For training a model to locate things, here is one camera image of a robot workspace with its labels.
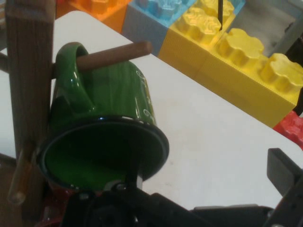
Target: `wooden dowel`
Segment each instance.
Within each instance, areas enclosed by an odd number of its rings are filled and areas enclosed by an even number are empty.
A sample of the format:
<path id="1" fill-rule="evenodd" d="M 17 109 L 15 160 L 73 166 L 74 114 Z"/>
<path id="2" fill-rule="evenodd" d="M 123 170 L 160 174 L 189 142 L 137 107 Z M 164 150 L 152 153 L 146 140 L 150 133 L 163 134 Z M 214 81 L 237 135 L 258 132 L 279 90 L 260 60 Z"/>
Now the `wooden dowel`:
<path id="1" fill-rule="evenodd" d="M 32 142 L 26 142 L 20 152 L 8 194 L 8 200 L 15 205 L 22 204 L 26 198 L 28 181 L 35 158 L 35 148 Z"/>
<path id="2" fill-rule="evenodd" d="M 4 154 L 0 154 L 0 166 L 10 165 L 16 167 L 16 159 Z"/>
<path id="3" fill-rule="evenodd" d="M 218 0 L 218 20 L 221 24 L 220 30 L 223 27 L 223 0 Z"/>
<path id="4" fill-rule="evenodd" d="M 98 69 L 104 66 L 139 58 L 152 52 L 151 42 L 140 42 L 119 46 L 77 58 L 80 72 Z"/>

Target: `blue toy block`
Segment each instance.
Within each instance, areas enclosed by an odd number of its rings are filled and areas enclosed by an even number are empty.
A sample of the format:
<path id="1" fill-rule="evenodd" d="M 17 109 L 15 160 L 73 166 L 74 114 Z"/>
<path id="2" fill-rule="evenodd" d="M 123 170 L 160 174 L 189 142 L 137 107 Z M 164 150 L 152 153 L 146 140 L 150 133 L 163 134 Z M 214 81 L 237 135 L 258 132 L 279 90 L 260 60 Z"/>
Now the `blue toy block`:
<path id="1" fill-rule="evenodd" d="M 133 42 L 151 41 L 158 56 L 168 28 L 196 0 L 133 0 L 128 4 L 122 35 Z"/>
<path id="2" fill-rule="evenodd" d="M 245 5 L 245 0 L 230 0 L 230 1 L 235 8 L 233 13 L 237 15 Z"/>

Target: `white table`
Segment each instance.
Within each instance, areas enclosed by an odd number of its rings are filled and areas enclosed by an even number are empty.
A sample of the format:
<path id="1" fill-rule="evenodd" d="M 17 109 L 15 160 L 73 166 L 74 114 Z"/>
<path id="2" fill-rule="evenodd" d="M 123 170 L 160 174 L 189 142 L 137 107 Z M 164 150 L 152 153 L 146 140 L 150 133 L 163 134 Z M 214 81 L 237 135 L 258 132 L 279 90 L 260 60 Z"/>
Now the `white table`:
<path id="1" fill-rule="evenodd" d="M 64 44 L 74 41 L 88 52 L 130 43 L 77 11 L 55 22 L 54 59 Z M 153 55 L 133 62 L 147 78 L 158 126 L 170 144 L 165 166 L 143 189 L 187 209 L 233 204 L 275 207 L 281 196 L 267 179 L 267 149 L 281 148 L 300 166 L 301 149 Z M 0 75 L 0 151 L 14 156 L 9 78 L 4 74 Z"/>

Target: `red toy block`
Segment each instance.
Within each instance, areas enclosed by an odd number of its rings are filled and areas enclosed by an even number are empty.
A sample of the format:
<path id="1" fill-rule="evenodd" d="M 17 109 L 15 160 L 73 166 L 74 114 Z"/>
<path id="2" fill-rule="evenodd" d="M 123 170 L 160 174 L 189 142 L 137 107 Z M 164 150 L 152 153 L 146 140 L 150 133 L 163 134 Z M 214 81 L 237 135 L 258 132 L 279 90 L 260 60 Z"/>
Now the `red toy block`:
<path id="1" fill-rule="evenodd" d="M 296 143 L 303 150 L 303 118 L 291 111 L 274 130 Z"/>

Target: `building block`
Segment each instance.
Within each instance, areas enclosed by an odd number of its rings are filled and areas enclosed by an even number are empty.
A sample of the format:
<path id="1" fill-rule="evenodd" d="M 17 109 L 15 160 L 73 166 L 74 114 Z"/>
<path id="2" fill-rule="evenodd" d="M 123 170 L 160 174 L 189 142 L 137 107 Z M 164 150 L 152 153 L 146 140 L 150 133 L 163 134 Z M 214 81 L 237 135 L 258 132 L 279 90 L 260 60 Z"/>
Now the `building block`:
<path id="1" fill-rule="evenodd" d="M 299 145 L 303 150 L 303 119 L 294 111 L 291 111 L 282 121 L 280 121 L 274 130 Z"/>
<path id="2" fill-rule="evenodd" d="M 260 40 L 233 28 L 210 50 L 196 81 L 259 121 L 274 127 L 297 104 L 303 68 Z"/>
<path id="3" fill-rule="evenodd" d="M 238 15 L 238 13 L 241 11 L 243 6 L 245 5 L 245 0 L 231 0 L 231 3 L 235 8 L 233 13 L 235 15 Z"/>
<path id="4" fill-rule="evenodd" d="M 235 18 L 232 4 L 223 1 L 223 28 L 219 31 L 217 8 L 217 0 L 198 0 L 169 27 L 158 57 L 195 79 L 209 51 Z"/>
<path id="5" fill-rule="evenodd" d="M 70 0 L 69 4 L 121 33 L 129 2 L 130 0 Z"/>
<path id="6" fill-rule="evenodd" d="M 158 55 L 168 28 L 195 0 L 133 0 L 129 3 L 122 34 L 133 42 L 151 41 Z"/>
<path id="7" fill-rule="evenodd" d="M 77 10 L 69 4 L 68 0 L 57 0 L 56 3 L 56 19 L 71 11 Z"/>

